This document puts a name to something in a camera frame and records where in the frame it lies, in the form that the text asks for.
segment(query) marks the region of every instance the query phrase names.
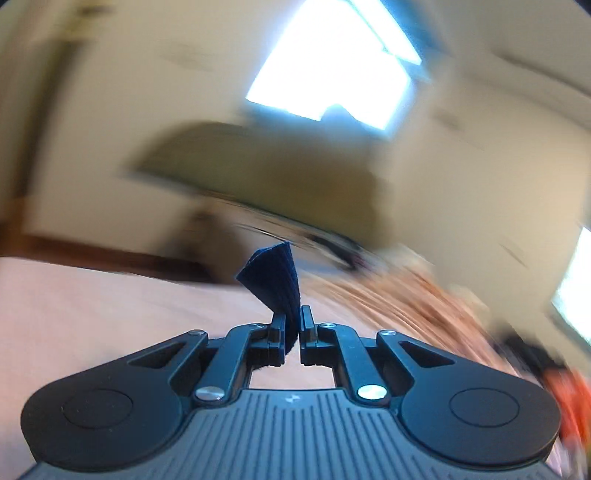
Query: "bed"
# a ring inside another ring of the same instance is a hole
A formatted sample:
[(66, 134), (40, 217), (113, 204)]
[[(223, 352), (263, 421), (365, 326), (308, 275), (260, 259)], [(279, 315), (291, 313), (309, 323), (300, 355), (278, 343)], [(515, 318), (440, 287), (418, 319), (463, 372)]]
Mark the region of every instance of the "bed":
[[(413, 282), (411, 278), (401, 280), (399, 274), (395, 278), (405, 286)], [(424, 281), (421, 278), (419, 275), (415, 280), (420, 283)], [(382, 290), (372, 281), (381, 282)], [(302, 303), (311, 306), (317, 323), (351, 325), (361, 336), (374, 336), (385, 327), (397, 328), (496, 368), (509, 368), (492, 349), (487, 350), (485, 336), (468, 310), (462, 327), (442, 336), (441, 326), (447, 320), (427, 312), (431, 307), (421, 307), (416, 299), (406, 305), (397, 300), (395, 296), (412, 294), (400, 293), (392, 280), (383, 276), (356, 283), (306, 278), (301, 289)], [(369, 304), (367, 295), (377, 301), (374, 294), (378, 290), (382, 304), (398, 305), (398, 310), (413, 304), (414, 310), (423, 309), (429, 318), (415, 316), (409, 322), (400, 312)], [(453, 302), (441, 295), (435, 290), (429, 293), (433, 301), (443, 301), (449, 307)], [(215, 338), (235, 325), (271, 319), (271, 312), (240, 286), (178, 284), (18, 258), (0, 260), (0, 305), (0, 478), (7, 480), (34, 463), (20, 431), (20, 412), (27, 398), (46, 383), (190, 329), (206, 330)], [(300, 365), (296, 347), (283, 367), (256, 371), (251, 386), (329, 388), (333, 379), (328, 368)]]

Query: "orange object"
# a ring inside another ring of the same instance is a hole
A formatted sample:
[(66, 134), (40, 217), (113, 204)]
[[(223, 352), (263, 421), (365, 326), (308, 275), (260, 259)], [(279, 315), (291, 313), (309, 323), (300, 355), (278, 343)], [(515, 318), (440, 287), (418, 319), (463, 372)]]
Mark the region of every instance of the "orange object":
[(546, 388), (552, 393), (561, 412), (560, 437), (578, 440), (585, 449), (591, 445), (591, 388), (577, 371), (548, 370)]

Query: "window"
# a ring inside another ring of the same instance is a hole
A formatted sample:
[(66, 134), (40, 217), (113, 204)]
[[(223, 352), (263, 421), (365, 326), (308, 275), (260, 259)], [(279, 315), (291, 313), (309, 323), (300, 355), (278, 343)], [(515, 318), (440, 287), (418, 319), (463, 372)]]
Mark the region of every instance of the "window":
[(591, 231), (583, 228), (569, 269), (552, 304), (587, 343), (591, 343)]
[(246, 99), (317, 121), (341, 105), (384, 130), (411, 84), (399, 59), (421, 64), (379, 0), (306, 0)]

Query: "metal rivet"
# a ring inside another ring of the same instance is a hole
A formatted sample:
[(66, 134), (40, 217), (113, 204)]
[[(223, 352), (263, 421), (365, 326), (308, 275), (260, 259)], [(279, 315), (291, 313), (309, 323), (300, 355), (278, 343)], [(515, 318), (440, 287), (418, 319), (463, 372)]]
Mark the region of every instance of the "metal rivet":
[(388, 390), (381, 385), (364, 385), (357, 390), (357, 395), (366, 400), (381, 400), (387, 394)]
[(219, 387), (201, 387), (195, 391), (195, 396), (203, 401), (221, 400), (226, 393)]

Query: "ceiling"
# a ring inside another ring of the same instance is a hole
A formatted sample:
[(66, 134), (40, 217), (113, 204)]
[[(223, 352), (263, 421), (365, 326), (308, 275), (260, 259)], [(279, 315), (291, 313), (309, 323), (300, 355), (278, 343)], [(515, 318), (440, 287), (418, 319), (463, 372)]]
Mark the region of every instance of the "ceiling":
[(473, 76), (591, 129), (591, 16), (574, 0), (417, 0)]

